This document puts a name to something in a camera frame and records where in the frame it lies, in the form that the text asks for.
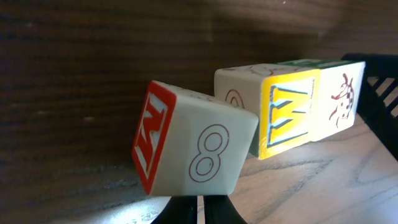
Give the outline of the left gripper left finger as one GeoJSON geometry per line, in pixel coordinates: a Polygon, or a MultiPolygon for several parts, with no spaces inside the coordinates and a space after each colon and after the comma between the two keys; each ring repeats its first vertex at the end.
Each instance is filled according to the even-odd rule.
{"type": "Polygon", "coordinates": [[[173,196],[151,224],[197,224],[197,196],[173,196]]]}

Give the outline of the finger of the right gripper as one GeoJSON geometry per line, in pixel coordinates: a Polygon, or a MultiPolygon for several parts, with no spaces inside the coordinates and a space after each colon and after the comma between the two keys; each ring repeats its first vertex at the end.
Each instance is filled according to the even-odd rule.
{"type": "Polygon", "coordinates": [[[384,103],[397,87],[397,55],[348,53],[341,59],[366,63],[357,113],[397,158],[397,117],[391,114],[397,99],[384,103]]]}

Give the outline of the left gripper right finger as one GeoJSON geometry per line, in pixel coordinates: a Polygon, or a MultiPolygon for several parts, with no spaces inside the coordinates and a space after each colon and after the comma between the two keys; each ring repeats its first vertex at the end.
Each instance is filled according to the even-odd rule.
{"type": "Polygon", "coordinates": [[[227,195],[204,196],[206,224],[247,224],[227,195]]]}

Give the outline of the white block green side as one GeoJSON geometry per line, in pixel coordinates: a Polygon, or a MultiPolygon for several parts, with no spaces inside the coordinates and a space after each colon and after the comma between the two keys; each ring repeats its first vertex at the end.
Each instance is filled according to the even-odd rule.
{"type": "Polygon", "coordinates": [[[213,96],[152,80],[132,145],[151,196],[229,195],[259,118],[213,96]]]}

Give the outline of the white ladybug block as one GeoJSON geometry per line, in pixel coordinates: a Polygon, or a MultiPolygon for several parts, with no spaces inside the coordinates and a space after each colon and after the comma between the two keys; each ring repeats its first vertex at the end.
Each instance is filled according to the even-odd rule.
{"type": "Polygon", "coordinates": [[[283,64],[320,70],[313,141],[348,129],[354,124],[366,62],[306,58],[283,64]]]}

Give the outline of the yellow block letter O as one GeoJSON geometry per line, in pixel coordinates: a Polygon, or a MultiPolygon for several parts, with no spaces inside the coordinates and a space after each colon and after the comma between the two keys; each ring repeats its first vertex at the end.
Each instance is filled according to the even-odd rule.
{"type": "Polygon", "coordinates": [[[214,75],[216,98],[258,116],[249,151],[260,160],[311,140],[319,82],[318,69],[271,63],[221,68],[214,75]]]}

